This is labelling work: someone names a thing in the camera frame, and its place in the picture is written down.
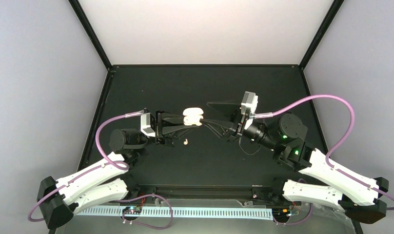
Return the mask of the beige square charging case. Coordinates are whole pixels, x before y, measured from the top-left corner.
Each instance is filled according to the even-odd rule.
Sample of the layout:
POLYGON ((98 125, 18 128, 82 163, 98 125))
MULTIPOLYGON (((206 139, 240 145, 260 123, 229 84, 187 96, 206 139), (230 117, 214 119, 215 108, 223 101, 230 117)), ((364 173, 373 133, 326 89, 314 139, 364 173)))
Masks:
POLYGON ((200 122, 203 119, 204 111, 198 107, 186 108, 183 111, 183 124, 185 126, 201 126, 202 123, 200 122))

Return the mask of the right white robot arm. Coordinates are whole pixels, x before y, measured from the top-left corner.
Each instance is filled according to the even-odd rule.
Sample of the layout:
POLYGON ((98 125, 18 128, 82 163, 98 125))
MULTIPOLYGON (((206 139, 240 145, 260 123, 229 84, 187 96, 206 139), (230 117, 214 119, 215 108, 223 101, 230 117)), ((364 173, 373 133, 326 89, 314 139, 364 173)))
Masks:
POLYGON ((234 141, 241 137, 272 151, 273 160, 287 169, 321 181, 321 185, 275 178, 268 190, 274 204, 309 202, 332 208, 346 217, 373 224, 387 214, 387 204, 381 197, 388 192, 389 181, 383 177, 368 178, 336 163, 318 148, 306 143, 308 132, 302 120, 284 113, 272 123, 255 118, 254 106, 232 104, 228 121, 204 119, 197 123, 219 137, 234 141))

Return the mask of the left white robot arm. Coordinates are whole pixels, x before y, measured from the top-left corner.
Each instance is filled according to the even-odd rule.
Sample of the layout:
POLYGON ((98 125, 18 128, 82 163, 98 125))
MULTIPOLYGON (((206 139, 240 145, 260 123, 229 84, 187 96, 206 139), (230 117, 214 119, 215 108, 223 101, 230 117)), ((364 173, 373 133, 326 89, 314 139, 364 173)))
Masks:
POLYGON ((126 113, 103 122, 95 135, 96 146, 103 159, 72 175, 57 180, 51 176, 43 179, 40 182, 37 203, 29 212, 28 220, 44 221, 47 228, 52 230, 63 226, 84 210, 126 197, 130 188, 119 175, 128 172, 129 165, 116 150, 107 155, 101 147, 99 135, 110 122, 136 116, 141 117, 141 128, 140 132, 131 135, 131 142, 128 144, 130 150, 143 149, 146 146, 146 143, 140 143, 141 137, 148 139, 157 136, 153 129, 152 115, 145 110, 126 113), (36 208, 39 208, 43 215, 38 220, 32 218, 36 208))

